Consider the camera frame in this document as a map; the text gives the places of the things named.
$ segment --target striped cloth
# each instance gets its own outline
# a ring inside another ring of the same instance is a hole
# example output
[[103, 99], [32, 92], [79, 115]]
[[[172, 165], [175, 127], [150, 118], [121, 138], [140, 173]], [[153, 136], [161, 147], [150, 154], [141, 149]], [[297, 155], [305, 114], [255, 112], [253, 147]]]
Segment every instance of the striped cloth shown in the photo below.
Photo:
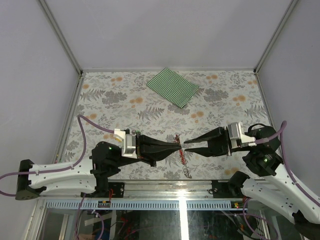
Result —
[[181, 109], [199, 88], [169, 68], [162, 70], [146, 86]]

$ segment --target white wall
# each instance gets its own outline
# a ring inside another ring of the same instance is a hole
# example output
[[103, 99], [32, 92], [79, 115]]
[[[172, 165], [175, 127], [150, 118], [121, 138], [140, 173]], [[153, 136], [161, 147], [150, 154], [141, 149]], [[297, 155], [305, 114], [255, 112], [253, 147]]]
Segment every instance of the white wall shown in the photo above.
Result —
[[[35, 0], [0, 1], [0, 175], [53, 160], [77, 74]], [[17, 177], [0, 181], [15, 193]], [[22, 238], [35, 201], [0, 195], [0, 239]]]
[[291, 0], [47, 0], [83, 69], [251, 68]]
[[301, 1], [287, 22], [260, 78], [271, 114], [284, 132], [296, 175], [320, 196], [320, 1]]

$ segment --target green striped cloth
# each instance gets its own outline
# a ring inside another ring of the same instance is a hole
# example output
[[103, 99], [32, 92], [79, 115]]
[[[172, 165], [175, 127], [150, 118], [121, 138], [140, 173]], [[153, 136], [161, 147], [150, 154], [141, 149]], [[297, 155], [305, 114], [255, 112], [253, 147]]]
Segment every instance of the green striped cloth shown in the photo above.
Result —
[[199, 88], [169, 68], [163, 69], [146, 86], [181, 109]]

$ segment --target white light strip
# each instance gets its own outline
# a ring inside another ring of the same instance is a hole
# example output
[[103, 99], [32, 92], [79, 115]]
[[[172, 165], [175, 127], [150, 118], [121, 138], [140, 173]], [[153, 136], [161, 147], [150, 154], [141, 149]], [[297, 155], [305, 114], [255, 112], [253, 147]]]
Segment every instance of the white light strip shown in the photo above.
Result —
[[189, 240], [187, 201], [184, 198], [179, 199], [179, 211], [180, 211], [181, 240]]

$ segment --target floral tablecloth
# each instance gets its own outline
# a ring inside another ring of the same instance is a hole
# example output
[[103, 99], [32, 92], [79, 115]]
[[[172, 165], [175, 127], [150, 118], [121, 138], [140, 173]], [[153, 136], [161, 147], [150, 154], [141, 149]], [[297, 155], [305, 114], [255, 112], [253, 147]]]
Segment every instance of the floral tablecloth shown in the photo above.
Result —
[[[108, 128], [139, 130], [158, 140], [181, 142], [196, 138], [219, 126], [242, 121], [245, 128], [256, 123], [269, 125], [268, 116], [252, 71], [179, 71], [199, 89], [182, 109], [171, 104], [146, 83], [158, 72], [87, 72], [68, 136], [63, 161], [77, 160], [83, 139], [76, 116], [82, 114]], [[120, 145], [113, 134], [84, 123], [86, 156], [100, 141]], [[207, 143], [186, 144], [183, 148], [206, 147]], [[157, 163], [157, 167], [139, 162], [121, 167], [111, 177], [118, 180], [212, 180], [229, 179], [240, 170], [252, 174], [242, 160], [245, 152], [232, 156], [203, 157], [184, 152], [186, 166], [179, 152]]]

